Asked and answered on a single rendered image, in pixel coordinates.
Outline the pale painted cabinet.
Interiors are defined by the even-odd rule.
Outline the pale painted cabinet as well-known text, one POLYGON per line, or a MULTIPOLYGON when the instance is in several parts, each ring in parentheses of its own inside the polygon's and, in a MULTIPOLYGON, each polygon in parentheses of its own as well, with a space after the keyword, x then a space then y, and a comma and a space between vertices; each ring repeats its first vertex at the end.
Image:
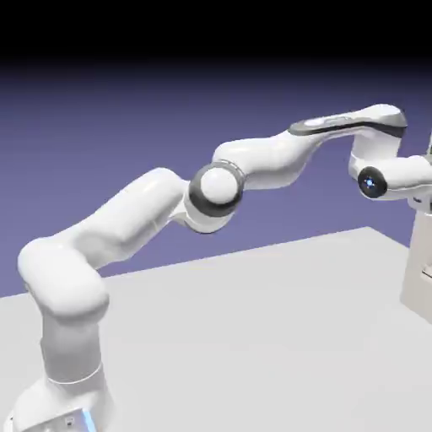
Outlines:
POLYGON ((426 154, 410 157, 402 184, 415 210, 401 302, 432 324, 432 132, 426 154))

